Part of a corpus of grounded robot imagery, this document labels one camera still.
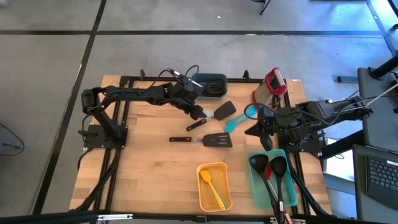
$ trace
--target black spoon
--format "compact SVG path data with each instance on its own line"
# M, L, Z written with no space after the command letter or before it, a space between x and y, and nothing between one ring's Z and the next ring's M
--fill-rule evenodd
M281 217L284 216L284 199L282 196L282 179L284 178L284 175L286 173L287 169L287 163L286 159L283 156L278 156L275 157L273 160L270 161L271 163L271 169L275 174L276 177L276 183L278 186L278 203L279 203L279 214Z
M278 215L279 211L278 211L278 205L277 205L276 199L272 196L271 189L269 188L268 182L266 180L265 172L266 172L266 167L267 167L267 163L268 163L268 156L266 156L264 154L257 154L257 155L251 156L249 158L249 163L250 163L250 166L260 175L262 181L266 185L267 191L269 194L269 198L271 200L272 209L274 211L276 219L277 219L278 223L283 224L283 223L281 223L281 217L282 217L282 222L283 222L284 216L283 216L283 214L282 214L282 216Z

